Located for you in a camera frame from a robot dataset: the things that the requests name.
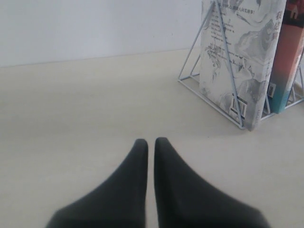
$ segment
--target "metal book holder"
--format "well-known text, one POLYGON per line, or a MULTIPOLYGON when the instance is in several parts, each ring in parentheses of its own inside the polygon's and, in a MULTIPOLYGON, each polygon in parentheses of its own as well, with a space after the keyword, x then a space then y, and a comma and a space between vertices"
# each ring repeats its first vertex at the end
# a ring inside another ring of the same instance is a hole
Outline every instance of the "metal book holder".
MULTIPOLYGON (((300 93, 296 92, 295 90, 295 81, 291 90, 291 94, 290 97, 288 99, 287 105, 286 105, 286 109, 290 108, 302 101, 304 101, 304 80, 303 80, 303 74, 302 74, 302 69, 300 67, 298 67, 298 70, 296 72, 297 76, 296 77, 300 77, 301 80, 301 88, 300 88, 300 93)), ((190 91, 192 91, 195 95, 197 95, 199 98, 201 98, 202 100, 204 100, 207 104, 209 104, 210 106, 212 106, 215 110, 217 110, 219 113, 221 113, 223 116, 225 116, 227 119, 229 119, 231 122, 233 122, 235 125, 237 125, 240 129, 245 129, 244 125, 243 125, 243 120, 241 118, 241 112, 240 112, 240 105, 239 105, 239 101, 238 101, 238 95, 237 95, 237 89, 236 89, 236 85, 234 82, 234 75, 233 75, 233 71, 232 71, 232 67, 231 67, 231 62, 230 62, 230 56, 229 56, 229 51, 228 51, 228 45, 227 45, 227 40, 226 40, 226 36, 225 36, 225 30, 224 30, 224 23, 223 23, 223 18, 221 15, 221 10, 220 10, 220 5, 219 5, 219 0, 213 0, 210 8, 208 9, 208 12, 206 14, 206 16, 204 17, 204 19, 202 20, 202 23, 200 25, 199 31, 196 34, 196 37, 192 43, 192 46, 189 50, 189 53, 186 57, 186 60, 181 68, 180 74, 179 74, 179 78, 178 78, 178 82, 182 83, 185 87, 187 87, 190 91), (193 71, 195 69, 195 67, 197 66, 199 60, 200 60, 200 55, 197 57, 194 66, 191 69, 191 72, 189 75, 187 76, 181 76, 185 66, 189 60, 189 57, 194 49, 194 46, 200 36, 200 33, 207 21, 208 16, 210 15, 210 13, 212 12, 213 8, 216 7, 217 11, 218 11, 218 15, 219 15, 219 24, 220 24, 220 29, 221 29, 221 33, 222 33, 222 37, 223 37, 223 41, 224 41, 224 48, 225 48, 225 54, 227 57, 227 65, 228 65, 228 70, 230 72, 230 79, 231 79, 231 86, 232 86, 232 92, 233 92, 233 96, 234 96, 234 100, 236 101, 236 106, 237 106, 237 113, 238 113, 238 119, 239 122, 236 121, 235 119, 233 119, 230 115, 228 115, 227 113, 225 113, 220 107, 218 107, 214 102, 212 102, 211 100, 209 100, 206 96, 204 96, 202 93, 200 93, 197 89, 194 89, 193 86, 191 86, 190 84, 185 83, 186 79, 192 79, 192 81, 195 81, 196 83, 199 83, 200 80, 198 78, 198 76, 200 74, 193 74, 193 71)), ((262 120, 267 119, 271 116, 275 115, 275 113, 272 113, 270 110, 270 106, 269 106, 269 100, 268 100, 268 96, 266 96, 266 100, 265 100, 265 108, 263 111, 263 116, 262 116, 262 120)))

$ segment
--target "book illustration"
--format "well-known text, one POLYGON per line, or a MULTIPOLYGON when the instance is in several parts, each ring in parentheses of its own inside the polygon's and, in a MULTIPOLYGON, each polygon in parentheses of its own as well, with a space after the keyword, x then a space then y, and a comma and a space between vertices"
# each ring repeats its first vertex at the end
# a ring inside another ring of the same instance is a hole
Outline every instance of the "book illustration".
POLYGON ((219 0, 230 63, 217 8, 202 30, 200 91, 239 122, 231 64, 240 115, 249 130, 262 116, 285 1, 219 0))
POLYGON ((236 51, 262 65, 267 59, 269 48, 271 48, 274 30, 275 25, 270 20, 260 31, 250 31, 242 35, 236 44, 236 51))

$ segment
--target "white wall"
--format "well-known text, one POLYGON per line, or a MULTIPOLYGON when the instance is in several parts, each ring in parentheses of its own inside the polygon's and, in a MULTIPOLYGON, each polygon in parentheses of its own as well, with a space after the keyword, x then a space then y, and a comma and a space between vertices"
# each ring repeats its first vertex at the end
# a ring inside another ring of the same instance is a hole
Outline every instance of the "white wall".
POLYGON ((0 67, 188 48, 201 0, 1 0, 0 67))

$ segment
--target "book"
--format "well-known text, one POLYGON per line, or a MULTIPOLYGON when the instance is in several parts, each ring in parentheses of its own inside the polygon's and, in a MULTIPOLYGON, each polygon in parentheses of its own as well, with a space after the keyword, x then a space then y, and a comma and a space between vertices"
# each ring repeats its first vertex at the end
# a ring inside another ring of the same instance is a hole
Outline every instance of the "book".
MULTIPOLYGON (((242 122, 255 129, 262 117, 286 0, 218 0, 242 122)), ((204 17, 212 1, 203 0, 204 17)), ((217 8, 201 32, 200 92, 237 122, 237 102, 217 8)))
POLYGON ((285 110, 304 48, 304 0, 287 0, 268 87, 270 109, 285 110))

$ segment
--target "book spine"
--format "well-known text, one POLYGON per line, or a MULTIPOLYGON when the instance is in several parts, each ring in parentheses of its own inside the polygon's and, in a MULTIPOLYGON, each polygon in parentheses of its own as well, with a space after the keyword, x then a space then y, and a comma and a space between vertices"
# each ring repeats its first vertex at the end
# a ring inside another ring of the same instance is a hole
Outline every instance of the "book spine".
POLYGON ((268 87, 271 111, 285 110, 304 48, 304 0, 287 0, 268 87))

